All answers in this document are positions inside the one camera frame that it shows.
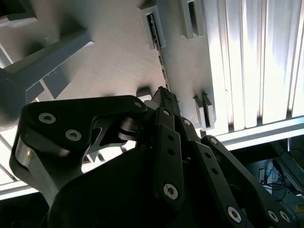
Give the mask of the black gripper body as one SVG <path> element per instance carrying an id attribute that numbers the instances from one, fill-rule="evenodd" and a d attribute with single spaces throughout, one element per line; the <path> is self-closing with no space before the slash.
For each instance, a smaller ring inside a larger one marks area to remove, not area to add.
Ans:
<path id="1" fill-rule="evenodd" d="M 45 228 L 220 228 L 202 180 L 193 195 L 182 163 L 185 204 L 174 210 L 154 196 L 155 152 L 132 149 L 68 183 L 55 197 Z"/>

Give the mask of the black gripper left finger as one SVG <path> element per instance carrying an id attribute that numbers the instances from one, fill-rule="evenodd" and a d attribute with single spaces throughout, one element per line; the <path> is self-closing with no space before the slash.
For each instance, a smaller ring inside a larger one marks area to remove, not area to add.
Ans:
<path id="1" fill-rule="evenodd" d="M 152 194 L 178 210 L 184 202 L 180 119 L 176 96 L 159 87 L 150 101 L 133 95 L 32 103 L 19 119 L 9 160 L 13 173 L 52 205 L 59 192 L 82 176 L 85 155 L 136 141 L 155 159 Z"/>

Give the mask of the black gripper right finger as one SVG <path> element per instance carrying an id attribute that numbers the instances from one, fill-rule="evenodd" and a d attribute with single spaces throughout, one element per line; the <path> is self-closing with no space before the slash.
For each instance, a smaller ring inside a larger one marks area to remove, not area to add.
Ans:
<path id="1" fill-rule="evenodd" d="M 195 174 L 211 194 L 206 216 L 216 228 L 295 228 L 296 222 L 258 180 L 216 138 L 199 139 L 193 124 L 181 117 L 176 96 L 167 91 L 176 128 Z"/>

